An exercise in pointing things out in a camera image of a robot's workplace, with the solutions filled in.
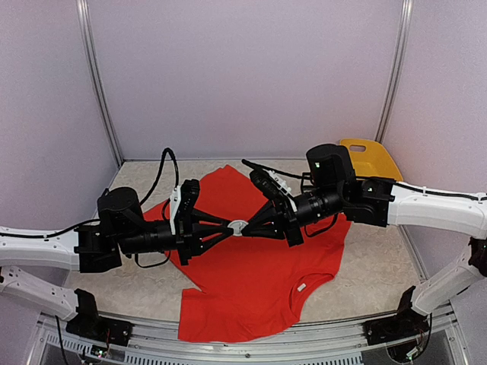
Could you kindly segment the grey corner post right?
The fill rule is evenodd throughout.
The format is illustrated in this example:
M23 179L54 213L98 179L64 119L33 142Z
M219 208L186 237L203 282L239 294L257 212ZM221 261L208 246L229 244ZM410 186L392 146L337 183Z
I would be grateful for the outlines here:
M384 104L380 112L379 125L374 140L383 143L387 134L387 127L393 112L396 93L399 88L403 62L406 56L410 24L413 12L413 0L403 0L399 18L399 27L396 37L396 45L393 54L393 63L390 71Z

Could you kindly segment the grey aluminium front rail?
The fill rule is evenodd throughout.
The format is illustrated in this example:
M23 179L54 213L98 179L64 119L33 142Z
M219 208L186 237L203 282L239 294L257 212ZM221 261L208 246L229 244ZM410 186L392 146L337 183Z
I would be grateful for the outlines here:
M189 343L177 338L171 321L128 317L133 324L126 346L65 332L62 323L42 315L33 335L28 364L469 364L466 342L453 309L443 305L432 328L396 341L368 344L366 316L300 323L283 333L255 341Z

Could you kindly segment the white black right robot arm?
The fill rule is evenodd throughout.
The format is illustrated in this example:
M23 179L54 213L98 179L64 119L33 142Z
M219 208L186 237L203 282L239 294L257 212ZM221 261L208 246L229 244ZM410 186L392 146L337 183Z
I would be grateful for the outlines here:
M395 179L356 176L349 150L321 144L306 153L311 182L293 196L277 172L245 160L250 180L268 199L241 229L242 236L303 243L302 229L344 214L348 221L386 227L413 225L469 236L459 256L436 275L406 290L393 316L364 323L369 345L431 329L429 315L486 277L486 195L413 186Z

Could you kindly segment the grey corner post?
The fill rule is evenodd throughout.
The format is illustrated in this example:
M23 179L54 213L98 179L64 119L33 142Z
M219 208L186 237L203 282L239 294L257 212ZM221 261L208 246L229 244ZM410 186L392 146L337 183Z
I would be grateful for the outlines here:
M410 24L413 12L413 0L403 0L399 18L399 27L396 37L396 45L393 54L393 63L390 71L384 104L380 112L379 125L374 140L383 143L387 134L387 127L393 112L396 93L399 88L403 62L406 56Z
M84 53L87 59L88 70L94 90L94 96L97 101L97 106L103 123L103 129L107 136L110 151L113 155L116 166L120 168L124 163L124 157L110 115L107 96L103 87L100 67L97 61L97 52L94 42L94 34L91 26L89 3L87 0L77 0L75 3L78 13L78 21L81 30Z

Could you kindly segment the red t-shirt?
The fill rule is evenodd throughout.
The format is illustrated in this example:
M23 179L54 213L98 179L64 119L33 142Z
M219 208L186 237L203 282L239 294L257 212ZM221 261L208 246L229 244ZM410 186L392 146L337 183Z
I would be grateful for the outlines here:
M299 322L307 298L339 272L350 222L327 218L325 233L290 247L284 240L227 238L181 265L196 287L181 294L178 338L244 342L278 334Z

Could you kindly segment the grey corner post left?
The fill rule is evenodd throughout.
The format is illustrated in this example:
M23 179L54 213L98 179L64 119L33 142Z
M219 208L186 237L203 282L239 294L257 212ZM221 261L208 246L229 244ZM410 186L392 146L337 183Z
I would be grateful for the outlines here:
M97 52L94 42L94 34L91 26L89 3L87 0L77 0L75 3L78 13L78 21L81 30L84 53L87 59L88 70L94 90L94 96L97 101L97 106L103 123L103 129L107 136L110 151L113 155L116 166L120 168L124 163L124 157L110 115L107 96L103 87L100 67L97 61Z

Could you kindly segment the yellow plastic basket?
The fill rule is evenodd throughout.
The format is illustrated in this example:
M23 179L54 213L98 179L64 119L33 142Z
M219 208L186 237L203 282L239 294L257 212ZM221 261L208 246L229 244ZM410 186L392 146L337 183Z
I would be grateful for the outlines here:
M376 176L403 181L395 161L381 143L360 138L344 138L339 144L349 151L357 176Z

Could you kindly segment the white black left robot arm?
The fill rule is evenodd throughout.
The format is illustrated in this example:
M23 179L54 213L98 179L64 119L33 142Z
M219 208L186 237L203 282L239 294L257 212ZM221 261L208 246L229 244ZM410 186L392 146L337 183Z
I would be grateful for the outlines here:
M117 188L99 198L97 219L53 233L3 227L1 294L58 317L71 334L126 346L131 322L103 317L93 294L56 286L27 273L24 267L104 273L120 267L123 256L173 251L185 265L235 233L230 221L195 209L198 196L198 192L184 192L178 186L169 199L169 218L147 221L135 190Z

